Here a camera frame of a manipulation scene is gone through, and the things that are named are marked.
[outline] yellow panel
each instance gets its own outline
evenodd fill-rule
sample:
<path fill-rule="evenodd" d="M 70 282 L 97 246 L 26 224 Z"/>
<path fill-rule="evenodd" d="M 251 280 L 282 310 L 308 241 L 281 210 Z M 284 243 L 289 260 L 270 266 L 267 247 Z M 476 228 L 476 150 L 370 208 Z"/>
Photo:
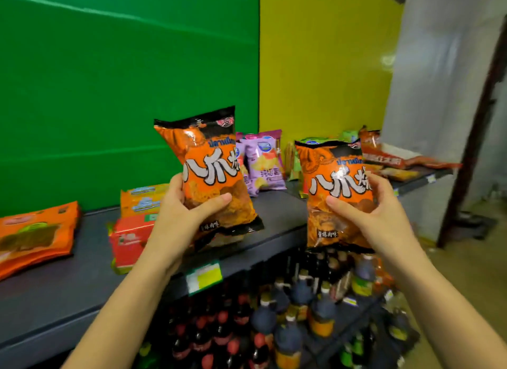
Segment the yellow panel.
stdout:
<path fill-rule="evenodd" d="M 394 0 L 261 0 L 260 130 L 282 146 L 382 127 L 403 6 Z"/>

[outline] floor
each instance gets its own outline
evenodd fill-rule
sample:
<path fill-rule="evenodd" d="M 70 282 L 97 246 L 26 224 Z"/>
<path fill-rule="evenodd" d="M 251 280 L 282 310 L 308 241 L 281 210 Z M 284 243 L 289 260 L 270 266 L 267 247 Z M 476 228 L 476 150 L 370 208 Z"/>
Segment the floor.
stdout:
<path fill-rule="evenodd" d="M 474 239 L 448 244 L 445 250 L 428 249 L 436 268 L 458 289 L 497 333 L 507 340 L 507 204 L 479 203 L 472 212 L 498 220 L 485 241 Z M 403 295 L 394 299 L 411 314 Z M 412 316 L 414 327 L 420 331 Z M 404 369 L 440 368 L 431 346 L 422 336 L 405 357 Z"/>

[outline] green wall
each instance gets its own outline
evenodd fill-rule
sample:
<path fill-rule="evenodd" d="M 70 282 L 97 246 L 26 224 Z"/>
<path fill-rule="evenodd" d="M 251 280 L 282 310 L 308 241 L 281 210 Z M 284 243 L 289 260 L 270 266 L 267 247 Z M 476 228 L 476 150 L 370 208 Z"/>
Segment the green wall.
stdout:
<path fill-rule="evenodd" d="M 258 128 L 259 0 L 0 0 L 0 216 L 180 171 L 153 118 Z"/>

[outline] orange snack bag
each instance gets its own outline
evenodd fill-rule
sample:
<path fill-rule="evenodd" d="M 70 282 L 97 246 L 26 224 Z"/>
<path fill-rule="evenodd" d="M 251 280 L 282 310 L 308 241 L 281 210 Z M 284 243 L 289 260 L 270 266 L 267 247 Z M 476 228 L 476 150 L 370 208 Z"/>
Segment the orange snack bag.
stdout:
<path fill-rule="evenodd" d="M 376 205 L 366 177 L 360 142 L 295 143 L 304 182 L 308 186 L 308 247 L 338 243 L 354 252 L 371 251 L 359 228 L 334 213 L 326 197 L 344 200 L 363 212 Z"/>
<path fill-rule="evenodd" d="M 183 165 L 185 206 L 192 209 L 208 199 L 231 193 L 232 201 L 201 224 L 195 248 L 216 233 L 237 236 L 264 228 L 248 194 L 236 159 L 234 106 L 176 122 L 155 120 L 155 130 Z"/>
<path fill-rule="evenodd" d="M 77 202 L 0 219 L 0 280 L 22 268 L 71 253 Z"/>
<path fill-rule="evenodd" d="M 138 214 L 156 214 L 160 211 L 160 202 L 165 195 L 168 183 L 137 187 L 120 193 L 122 218 Z"/>

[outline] purple chip bag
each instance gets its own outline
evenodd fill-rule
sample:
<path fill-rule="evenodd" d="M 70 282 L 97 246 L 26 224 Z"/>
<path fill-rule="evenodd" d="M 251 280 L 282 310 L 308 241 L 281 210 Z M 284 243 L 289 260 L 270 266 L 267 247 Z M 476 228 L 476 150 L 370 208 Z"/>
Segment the purple chip bag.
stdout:
<path fill-rule="evenodd" d="M 236 142 L 236 159 L 238 160 L 239 163 L 239 170 L 243 174 L 243 180 L 245 181 L 248 193 L 251 195 L 250 193 L 252 191 L 251 180 L 250 176 L 248 175 L 248 170 L 245 167 L 245 144 L 242 142 Z"/>
<path fill-rule="evenodd" d="M 272 136 L 247 135 L 241 140 L 245 145 L 245 155 L 248 160 L 250 174 L 250 189 L 248 192 L 256 197 L 259 190 L 285 190 L 282 165 L 276 139 Z"/>

